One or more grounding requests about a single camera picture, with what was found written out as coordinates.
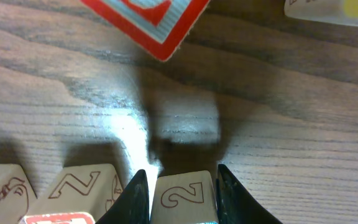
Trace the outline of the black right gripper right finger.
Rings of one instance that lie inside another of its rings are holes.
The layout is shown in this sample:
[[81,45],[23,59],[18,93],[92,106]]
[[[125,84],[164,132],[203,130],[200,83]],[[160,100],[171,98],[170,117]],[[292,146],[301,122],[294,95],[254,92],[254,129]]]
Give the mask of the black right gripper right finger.
[[222,224],[282,224],[251,196],[224,164],[218,165],[216,203]]

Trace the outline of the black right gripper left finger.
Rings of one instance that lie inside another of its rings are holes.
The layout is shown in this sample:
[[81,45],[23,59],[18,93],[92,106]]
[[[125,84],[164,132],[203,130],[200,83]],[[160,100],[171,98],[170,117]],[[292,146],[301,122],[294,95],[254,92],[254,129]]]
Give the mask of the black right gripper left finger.
[[149,224],[149,212],[147,174],[141,169],[96,224]]

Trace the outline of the red I block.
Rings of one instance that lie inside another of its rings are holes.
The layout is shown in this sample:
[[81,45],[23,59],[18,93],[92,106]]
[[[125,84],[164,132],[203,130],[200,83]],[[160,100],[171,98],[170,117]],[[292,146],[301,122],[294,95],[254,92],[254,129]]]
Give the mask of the red I block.
[[112,164],[65,167],[24,217],[25,223],[96,223],[123,188]]

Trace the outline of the blue 2 block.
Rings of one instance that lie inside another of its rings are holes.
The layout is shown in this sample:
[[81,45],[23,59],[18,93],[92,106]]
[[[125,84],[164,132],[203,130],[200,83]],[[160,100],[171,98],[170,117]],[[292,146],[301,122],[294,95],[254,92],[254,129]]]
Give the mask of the blue 2 block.
[[159,177],[150,223],[217,223],[211,174],[206,171]]

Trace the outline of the red A block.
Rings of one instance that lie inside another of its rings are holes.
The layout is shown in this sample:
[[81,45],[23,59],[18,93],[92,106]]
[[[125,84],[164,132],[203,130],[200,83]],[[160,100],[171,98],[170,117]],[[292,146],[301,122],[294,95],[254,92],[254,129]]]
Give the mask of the red A block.
[[0,224],[20,223],[36,194],[18,164],[0,164]]

